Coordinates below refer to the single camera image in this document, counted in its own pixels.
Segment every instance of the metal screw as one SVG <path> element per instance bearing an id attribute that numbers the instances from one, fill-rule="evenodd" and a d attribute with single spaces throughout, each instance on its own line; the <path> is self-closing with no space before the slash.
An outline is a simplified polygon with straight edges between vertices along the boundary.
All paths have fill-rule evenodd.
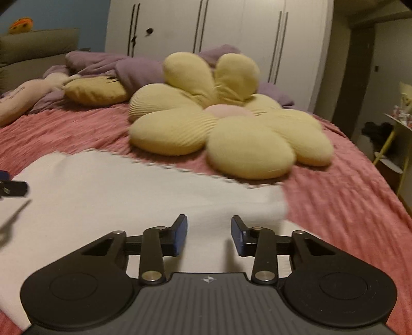
<path id="1" fill-rule="evenodd" d="M 145 281 L 158 281 L 162 277 L 162 274 L 158 271 L 146 271 L 142 274 L 142 278 Z"/>
<path id="2" fill-rule="evenodd" d="M 272 281 L 276 275 L 271 271 L 259 271 L 255 274 L 255 278 L 260 281 Z"/>

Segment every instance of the black device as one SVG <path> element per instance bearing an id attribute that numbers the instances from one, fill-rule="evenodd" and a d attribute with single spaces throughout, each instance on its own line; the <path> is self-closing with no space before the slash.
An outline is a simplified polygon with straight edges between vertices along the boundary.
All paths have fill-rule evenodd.
<path id="1" fill-rule="evenodd" d="M 0 199 L 2 197 L 24 197 L 28 190 L 27 183 L 14 182 L 10 180 L 9 172 L 0 170 Z"/>
<path id="2" fill-rule="evenodd" d="M 395 284 L 385 273 L 305 232 L 277 236 L 234 216 L 245 273 L 174 273 L 163 257 L 184 246 L 187 217 L 142 236 L 114 231 L 38 270 L 21 287 L 32 326 L 25 335 L 322 335 L 393 334 L 385 323 Z M 140 255 L 139 278 L 126 275 Z M 279 278 L 277 255 L 292 273 Z"/>

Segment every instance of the flower petal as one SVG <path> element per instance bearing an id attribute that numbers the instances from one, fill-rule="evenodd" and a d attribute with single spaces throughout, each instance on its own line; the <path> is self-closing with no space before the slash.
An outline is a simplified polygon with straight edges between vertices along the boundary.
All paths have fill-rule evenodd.
<path id="1" fill-rule="evenodd" d="M 232 116 L 218 121 L 206 145 L 214 167 L 246 179 L 276 178 L 291 169 L 296 156 L 290 145 L 256 119 Z"/>
<path id="2" fill-rule="evenodd" d="M 246 108 L 226 104 L 210 106 L 205 109 L 205 112 L 212 114 L 218 119 L 223 119 L 230 116 L 255 116 L 255 114 Z"/>
<path id="3" fill-rule="evenodd" d="M 192 95 L 203 108 L 216 101 L 215 83 L 209 65 L 190 52 L 177 52 L 163 62 L 166 83 Z"/>
<path id="4" fill-rule="evenodd" d="M 225 54 L 215 69 L 215 83 L 221 104 L 243 106 L 257 91 L 260 71 L 256 63 L 242 54 Z"/>
<path id="5" fill-rule="evenodd" d="M 288 141 L 298 162 L 318 167 L 331 163 L 333 145 L 321 130 L 292 118 L 279 118 L 277 112 L 262 114 L 256 120 Z"/>
<path id="6" fill-rule="evenodd" d="M 252 97 L 246 101 L 244 107 L 252 111 L 255 115 L 282 109 L 282 106 L 277 101 L 263 94 L 253 94 Z"/>
<path id="7" fill-rule="evenodd" d="M 130 142 L 160 155 L 187 155 L 203 148 L 216 122 L 211 114 L 191 108 L 158 111 L 135 121 L 129 129 Z"/>
<path id="8" fill-rule="evenodd" d="M 129 121 L 134 122 L 145 114 L 178 107 L 201 110 L 191 100 L 190 94 L 166 84 L 149 84 L 139 89 L 130 99 Z"/>
<path id="9" fill-rule="evenodd" d="M 321 123 L 318 120 L 316 120 L 312 115 L 306 112 L 297 111 L 294 109 L 279 109 L 273 112 L 275 113 L 277 118 L 293 120 L 296 122 L 303 122 L 307 125 L 315 127 L 316 129 L 323 129 Z"/>

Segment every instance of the headboard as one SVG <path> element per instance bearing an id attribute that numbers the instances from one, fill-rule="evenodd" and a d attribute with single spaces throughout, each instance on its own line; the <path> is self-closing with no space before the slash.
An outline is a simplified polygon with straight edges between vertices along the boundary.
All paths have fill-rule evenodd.
<path id="1" fill-rule="evenodd" d="M 0 94 L 41 78 L 53 65 L 64 65 L 65 55 L 77 49 L 78 40 L 78 29 L 0 36 Z"/>

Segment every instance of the doorway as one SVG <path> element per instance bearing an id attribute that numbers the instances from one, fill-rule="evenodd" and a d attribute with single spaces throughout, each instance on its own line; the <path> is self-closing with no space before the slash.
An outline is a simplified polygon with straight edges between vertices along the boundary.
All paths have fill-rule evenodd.
<path id="1" fill-rule="evenodd" d="M 352 137 L 368 87 L 375 45 L 375 26 L 353 29 L 345 75 L 332 123 Z"/>

